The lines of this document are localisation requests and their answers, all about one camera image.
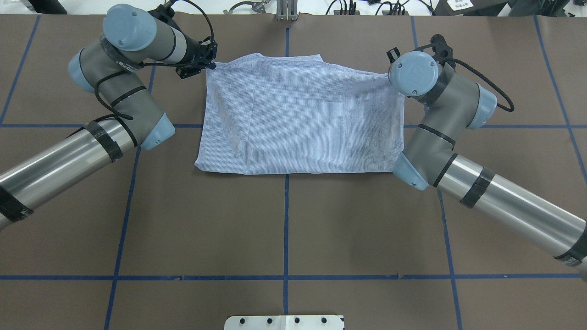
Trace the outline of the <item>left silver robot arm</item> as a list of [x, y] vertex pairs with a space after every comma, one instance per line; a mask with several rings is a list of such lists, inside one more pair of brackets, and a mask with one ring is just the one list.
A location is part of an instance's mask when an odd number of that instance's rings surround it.
[[136, 148], [151, 150], [176, 131], [138, 73], [167, 67], [180, 79], [214, 69], [218, 50], [210, 16], [193, 1], [208, 29], [194, 39], [175, 20], [175, 0], [146, 10], [132, 4], [107, 9], [99, 37], [68, 63], [71, 81], [94, 97], [101, 115], [80, 123], [67, 137], [1, 173], [1, 229], [123, 159]]

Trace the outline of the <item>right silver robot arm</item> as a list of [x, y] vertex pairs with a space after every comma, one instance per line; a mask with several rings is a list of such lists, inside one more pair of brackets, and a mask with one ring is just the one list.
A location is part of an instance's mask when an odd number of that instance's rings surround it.
[[427, 108], [393, 168], [418, 190], [434, 187], [466, 209], [495, 220], [586, 280], [586, 220], [537, 196], [455, 150], [467, 130], [482, 128], [497, 108], [515, 109], [486, 75], [456, 58], [422, 49], [388, 52], [388, 79]]

